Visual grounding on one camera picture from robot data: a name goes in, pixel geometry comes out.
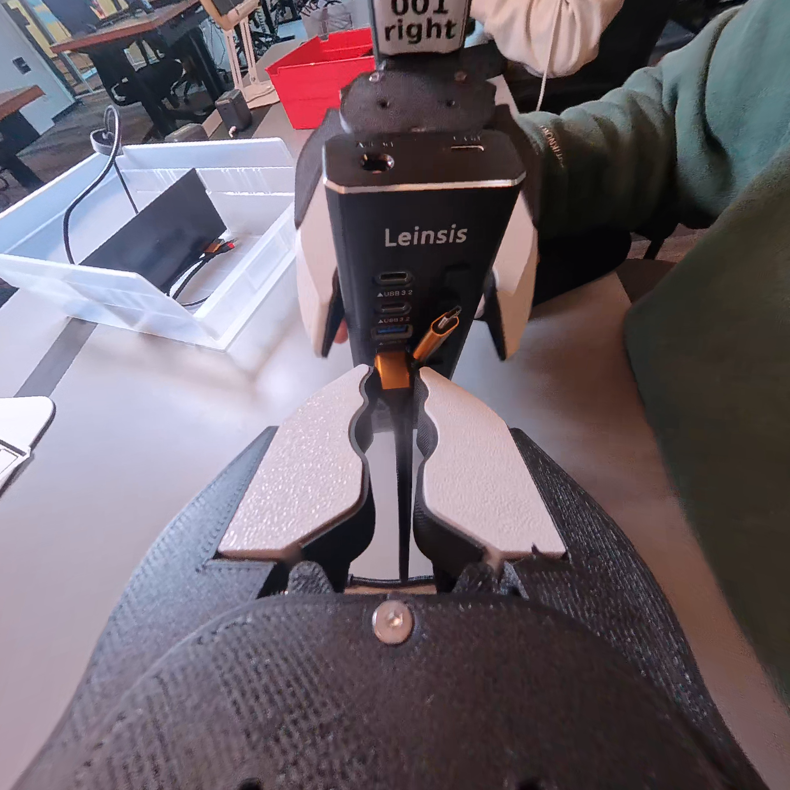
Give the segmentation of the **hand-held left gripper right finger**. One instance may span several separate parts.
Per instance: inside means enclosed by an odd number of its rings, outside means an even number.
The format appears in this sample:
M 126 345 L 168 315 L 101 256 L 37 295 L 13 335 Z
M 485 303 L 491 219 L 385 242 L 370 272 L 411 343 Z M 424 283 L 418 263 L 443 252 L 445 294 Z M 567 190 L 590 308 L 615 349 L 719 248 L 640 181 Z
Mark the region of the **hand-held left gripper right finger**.
M 416 400 L 420 551 L 431 560 L 562 557 L 566 546 L 506 423 L 428 367 Z

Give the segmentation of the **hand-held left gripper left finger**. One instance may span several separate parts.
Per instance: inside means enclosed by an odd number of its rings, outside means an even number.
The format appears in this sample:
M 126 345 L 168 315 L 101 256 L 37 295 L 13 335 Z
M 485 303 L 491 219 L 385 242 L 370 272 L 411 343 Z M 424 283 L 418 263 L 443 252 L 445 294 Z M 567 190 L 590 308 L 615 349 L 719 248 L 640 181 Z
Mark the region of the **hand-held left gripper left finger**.
M 219 543 L 221 557 L 295 558 L 360 511 L 370 482 L 372 373 L 368 365 L 354 367 L 276 429 Z

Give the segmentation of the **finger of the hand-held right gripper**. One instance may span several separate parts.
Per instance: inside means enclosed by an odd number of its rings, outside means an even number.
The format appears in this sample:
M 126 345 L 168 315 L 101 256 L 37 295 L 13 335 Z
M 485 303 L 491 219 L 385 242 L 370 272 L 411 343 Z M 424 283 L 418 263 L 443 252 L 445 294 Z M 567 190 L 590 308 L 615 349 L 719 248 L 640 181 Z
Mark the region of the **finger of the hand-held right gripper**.
M 344 305 L 330 209 L 314 196 L 295 236 L 295 270 L 302 322 L 316 355 L 327 357 L 344 326 Z
M 500 360 L 520 347 L 532 310 L 538 261 L 538 232 L 526 196 L 520 193 L 476 312 L 476 320 L 488 325 Z

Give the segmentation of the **black cable red plugs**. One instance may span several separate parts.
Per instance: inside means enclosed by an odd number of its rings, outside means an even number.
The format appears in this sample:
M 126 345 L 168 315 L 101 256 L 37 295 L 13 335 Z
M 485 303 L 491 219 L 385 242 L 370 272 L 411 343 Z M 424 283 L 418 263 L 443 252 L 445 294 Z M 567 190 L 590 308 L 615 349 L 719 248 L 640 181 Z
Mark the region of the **black cable red plugs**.
M 234 249 L 235 249 L 235 246 L 236 246 L 236 239 L 227 239 L 227 240 L 223 239 L 223 241 L 224 241 L 224 246 L 223 246 L 223 247 L 221 248 L 221 250 L 220 250 L 220 252 L 221 252 L 221 253 L 220 253 L 220 254 L 218 254 L 218 255 L 217 255 L 216 257 L 214 257 L 214 258 L 217 258 L 219 255 L 225 254 L 225 253 L 227 253 L 227 252 L 230 252 L 230 251 L 232 251 L 232 250 L 234 250 Z M 208 296 L 205 296 L 204 298 L 202 298 L 202 299 L 200 299 L 200 300 L 195 300 L 195 301 L 192 301 L 192 302 L 183 302 L 183 301 L 181 301 L 181 300 L 180 300 L 180 296 L 179 296 L 179 298 L 178 298 L 178 300 L 177 300 L 176 302 L 177 302 L 178 304 L 180 304 L 180 305 L 181 305 L 182 307 L 184 307 L 184 308 L 194 308 L 194 307 L 199 307 L 199 306 L 201 306 L 201 305 L 202 305 L 204 302 L 206 302 L 206 301 L 208 300 L 208 298 L 209 298 Z

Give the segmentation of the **black cable orange plugs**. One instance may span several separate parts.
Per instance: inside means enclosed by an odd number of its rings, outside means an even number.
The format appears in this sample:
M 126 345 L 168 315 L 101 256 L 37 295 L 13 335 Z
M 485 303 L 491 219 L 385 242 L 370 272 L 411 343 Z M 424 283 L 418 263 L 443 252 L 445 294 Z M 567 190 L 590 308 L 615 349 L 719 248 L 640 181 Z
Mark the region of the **black cable orange plugs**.
M 366 407 L 356 419 L 351 437 L 362 451 L 362 505 L 361 515 L 355 520 L 362 524 L 362 534 L 370 539 L 374 534 L 378 507 L 367 462 L 375 426 L 389 428 L 394 439 L 395 472 L 397 479 L 397 526 L 398 526 L 398 578 L 360 578 L 360 586 L 372 589 L 407 590 L 424 587 L 434 581 L 433 575 L 411 578 L 409 574 L 411 539 L 413 532 L 414 483 L 413 445 L 416 425 L 416 399 L 414 372 L 407 351 L 379 352 L 374 365 L 369 367 L 368 376 L 362 382 L 362 395 Z
M 224 246 L 224 241 L 222 239 L 215 239 L 211 242 L 205 250 L 203 250 L 202 254 L 198 258 L 196 262 L 192 264 L 192 266 L 183 272 L 181 276 L 177 279 L 176 282 L 170 287 L 168 291 L 168 295 L 173 300 L 178 300 L 180 294 L 184 291 L 187 284 L 197 275 L 197 273 L 207 265 L 214 257 L 220 254 L 221 248 Z

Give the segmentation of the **black usb hub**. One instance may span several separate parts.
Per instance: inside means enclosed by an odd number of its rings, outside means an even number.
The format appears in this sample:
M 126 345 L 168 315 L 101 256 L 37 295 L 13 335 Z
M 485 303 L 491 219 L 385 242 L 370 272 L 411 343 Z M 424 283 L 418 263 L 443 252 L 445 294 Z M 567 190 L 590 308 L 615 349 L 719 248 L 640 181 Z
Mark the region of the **black usb hub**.
M 493 130 L 343 135 L 322 160 L 354 364 L 413 352 L 459 307 L 458 328 L 428 361 L 450 379 L 525 177 L 516 148 Z

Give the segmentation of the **white translucent plastic bin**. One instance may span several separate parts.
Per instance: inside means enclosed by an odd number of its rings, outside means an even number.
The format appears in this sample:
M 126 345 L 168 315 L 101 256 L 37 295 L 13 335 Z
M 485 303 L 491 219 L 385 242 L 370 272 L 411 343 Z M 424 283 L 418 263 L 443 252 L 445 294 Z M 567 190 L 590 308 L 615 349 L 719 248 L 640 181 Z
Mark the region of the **white translucent plastic bin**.
M 63 244 L 63 216 L 93 182 L 106 157 L 94 154 L 2 214 L 2 279 L 73 318 L 145 332 L 209 349 L 227 349 L 252 320 L 263 337 L 295 307 L 295 161 L 279 137 L 239 142 L 135 144 L 70 218 L 74 264 Z M 189 281 L 175 300 L 127 265 L 122 247 L 147 244 L 144 221 L 168 217 L 188 199 L 210 202 L 188 230 L 219 228 L 234 243 Z

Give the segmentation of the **short hub tail plug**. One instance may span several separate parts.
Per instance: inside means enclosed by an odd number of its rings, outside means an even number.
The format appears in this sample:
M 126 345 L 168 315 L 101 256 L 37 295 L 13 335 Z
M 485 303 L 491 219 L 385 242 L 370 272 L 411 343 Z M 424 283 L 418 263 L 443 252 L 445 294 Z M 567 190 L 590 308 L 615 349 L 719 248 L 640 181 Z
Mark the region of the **short hub tail plug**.
M 469 270 L 466 263 L 450 265 L 444 270 L 439 286 L 432 291 L 428 310 L 428 317 L 432 321 L 412 353 L 414 367 L 427 364 L 429 358 L 458 328 Z

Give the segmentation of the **red plastic bin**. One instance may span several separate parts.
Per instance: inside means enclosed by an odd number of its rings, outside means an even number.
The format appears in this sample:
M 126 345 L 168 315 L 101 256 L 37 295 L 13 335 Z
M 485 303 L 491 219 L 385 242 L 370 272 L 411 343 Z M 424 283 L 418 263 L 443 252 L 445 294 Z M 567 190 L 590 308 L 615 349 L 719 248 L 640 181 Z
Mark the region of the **red plastic bin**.
M 265 67 L 294 129 L 314 129 L 340 107 L 341 90 L 374 70 L 372 46 L 370 28 L 315 36 Z

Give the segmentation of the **person's white hoodie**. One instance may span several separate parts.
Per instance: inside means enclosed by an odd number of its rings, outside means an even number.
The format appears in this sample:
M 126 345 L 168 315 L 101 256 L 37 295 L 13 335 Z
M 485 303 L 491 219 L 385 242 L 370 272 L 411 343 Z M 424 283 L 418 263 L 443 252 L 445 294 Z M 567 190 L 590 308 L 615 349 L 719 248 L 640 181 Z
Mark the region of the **person's white hoodie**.
M 473 1 L 472 17 L 502 55 L 529 77 L 512 73 L 509 90 L 523 112 L 541 109 L 547 84 L 591 63 L 623 1 Z

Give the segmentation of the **black bin divider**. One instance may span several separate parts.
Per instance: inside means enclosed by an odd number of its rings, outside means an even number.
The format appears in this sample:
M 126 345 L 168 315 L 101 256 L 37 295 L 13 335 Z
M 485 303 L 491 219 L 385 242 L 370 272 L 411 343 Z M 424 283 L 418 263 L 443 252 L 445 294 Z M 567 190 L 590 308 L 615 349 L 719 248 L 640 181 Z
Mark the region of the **black bin divider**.
M 226 224 L 198 171 L 181 176 L 87 256 L 82 266 L 135 272 L 168 292 Z

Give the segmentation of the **beige stand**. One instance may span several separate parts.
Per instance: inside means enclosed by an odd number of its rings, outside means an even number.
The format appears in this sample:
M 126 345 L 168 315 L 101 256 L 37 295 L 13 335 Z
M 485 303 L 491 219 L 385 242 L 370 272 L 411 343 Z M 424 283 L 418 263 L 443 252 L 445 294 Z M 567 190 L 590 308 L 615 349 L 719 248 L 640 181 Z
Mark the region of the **beige stand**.
M 253 41 L 249 25 L 250 15 L 257 9 L 257 1 L 201 1 L 204 10 L 223 31 L 229 57 L 233 83 L 242 92 L 250 109 L 275 104 L 279 101 L 271 81 L 261 81 L 258 76 Z M 247 64 L 247 76 L 242 77 L 239 57 L 234 43 L 235 27 L 239 26 L 242 47 Z

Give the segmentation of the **small grey box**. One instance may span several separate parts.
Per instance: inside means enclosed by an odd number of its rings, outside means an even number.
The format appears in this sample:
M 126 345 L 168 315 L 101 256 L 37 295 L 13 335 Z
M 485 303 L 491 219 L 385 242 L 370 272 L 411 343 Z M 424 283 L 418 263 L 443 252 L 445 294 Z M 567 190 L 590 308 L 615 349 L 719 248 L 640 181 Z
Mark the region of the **small grey box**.
M 221 94 L 215 102 L 222 124 L 230 137 L 247 130 L 253 121 L 243 91 L 233 88 Z

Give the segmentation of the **black office chair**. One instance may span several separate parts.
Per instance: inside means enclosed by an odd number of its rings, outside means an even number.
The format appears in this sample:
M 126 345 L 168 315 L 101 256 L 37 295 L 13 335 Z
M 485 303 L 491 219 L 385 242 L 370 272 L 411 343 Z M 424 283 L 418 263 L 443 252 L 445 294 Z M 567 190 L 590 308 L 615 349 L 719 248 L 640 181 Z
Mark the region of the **black office chair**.
M 128 70 L 108 89 L 115 104 L 142 104 L 155 128 L 171 128 L 181 107 L 175 87 L 183 80 L 183 64 L 175 58 L 165 58 L 141 69 Z

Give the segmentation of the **wooden desk black frame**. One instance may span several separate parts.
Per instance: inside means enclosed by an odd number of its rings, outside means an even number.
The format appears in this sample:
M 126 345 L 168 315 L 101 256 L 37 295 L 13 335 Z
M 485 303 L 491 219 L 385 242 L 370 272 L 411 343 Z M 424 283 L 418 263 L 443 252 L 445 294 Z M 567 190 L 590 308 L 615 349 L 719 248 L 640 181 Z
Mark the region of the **wooden desk black frame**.
M 195 109 L 184 97 L 185 106 L 173 112 L 176 118 L 171 128 L 158 130 L 150 118 L 156 134 L 166 137 L 181 122 L 203 123 L 214 111 L 215 100 L 226 89 L 203 38 L 202 23 L 208 19 L 200 2 L 176 2 L 125 18 L 115 17 L 93 32 L 53 44 L 51 49 L 54 54 L 87 55 L 113 103 L 109 88 L 128 70 L 139 70 L 165 58 L 179 60 L 183 64 L 183 80 L 202 85 L 209 103 Z
M 28 192 L 36 191 L 44 182 L 19 159 L 18 154 L 37 141 L 40 133 L 21 111 L 42 96 L 44 92 L 37 85 L 1 93 L 1 170 L 10 172 Z

